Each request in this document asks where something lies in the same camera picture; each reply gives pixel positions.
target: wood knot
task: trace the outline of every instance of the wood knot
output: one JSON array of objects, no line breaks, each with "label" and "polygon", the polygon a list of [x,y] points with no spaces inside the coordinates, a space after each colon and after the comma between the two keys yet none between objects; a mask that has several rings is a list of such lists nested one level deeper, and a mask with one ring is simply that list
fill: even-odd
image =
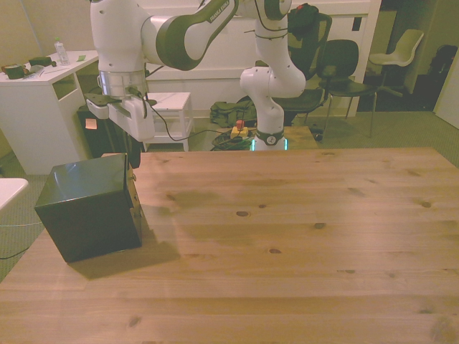
[{"label": "wood knot", "polygon": [[129,327],[130,327],[130,328],[134,328],[135,326],[137,326],[138,324],[140,324],[141,321],[142,321],[142,318],[141,318],[141,317],[134,316],[134,317],[132,317],[132,318],[129,320]]}]

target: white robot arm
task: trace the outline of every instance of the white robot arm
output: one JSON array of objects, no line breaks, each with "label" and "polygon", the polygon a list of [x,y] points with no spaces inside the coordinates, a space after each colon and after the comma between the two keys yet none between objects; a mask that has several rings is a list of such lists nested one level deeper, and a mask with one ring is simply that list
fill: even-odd
[{"label": "white robot arm", "polygon": [[97,106],[99,118],[110,118],[137,141],[154,137],[153,116],[145,116],[144,62],[191,70],[231,18],[256,21],[257,54],[269,67],[241,75],[242,89],[257,108],[257,150],[284,149],[283,109],[272,97],[297,97],[306,81],[291,62],[287,16],[291,0],[203,0],[194,14],[151,16],[134,0],[92,0],[91,25],[99,55],[103,94],[117,102]]}]

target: wooden table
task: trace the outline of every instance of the wooden table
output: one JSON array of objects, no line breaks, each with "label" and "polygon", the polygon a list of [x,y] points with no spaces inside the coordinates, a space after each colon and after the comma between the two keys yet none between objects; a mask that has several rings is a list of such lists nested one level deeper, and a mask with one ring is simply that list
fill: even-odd
[{"label": "wooden table", "polygon": [[145,153],[143,246],[44,232],[0,343],[459,341],[459,170],[431,148]]}]

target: black bag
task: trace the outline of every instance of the black bag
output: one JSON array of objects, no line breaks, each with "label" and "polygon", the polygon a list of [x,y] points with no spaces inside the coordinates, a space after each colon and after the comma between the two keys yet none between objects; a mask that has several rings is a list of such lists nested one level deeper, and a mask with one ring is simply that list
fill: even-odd
[{"label": "black bag", "polygon": [[428,75],[431,76],[432,81],[445,81],[457,51],[458,47],[455,45],[446,44],[438,48],[437,54],[430,63],[430,69],[428,72]]}]

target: white shelf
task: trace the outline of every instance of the white shelf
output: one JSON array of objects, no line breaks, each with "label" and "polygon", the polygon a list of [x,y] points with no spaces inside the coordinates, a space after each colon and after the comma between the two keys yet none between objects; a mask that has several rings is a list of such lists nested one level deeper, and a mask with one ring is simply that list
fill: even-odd
[{"label": "white shelf", "polygon": [[[149,100],[156,100],[158,103],[153,108],[166,120],[169,133],[172,138],[178,140],[187,138],[193,130],[193,117],[190,109],[189,92],[163,92],[149,93]],[[149,143],[182,143],[184,150],[188,151],[188,140],[174,141],[166,131],[164,121],[155,115],[155,137]]]}]

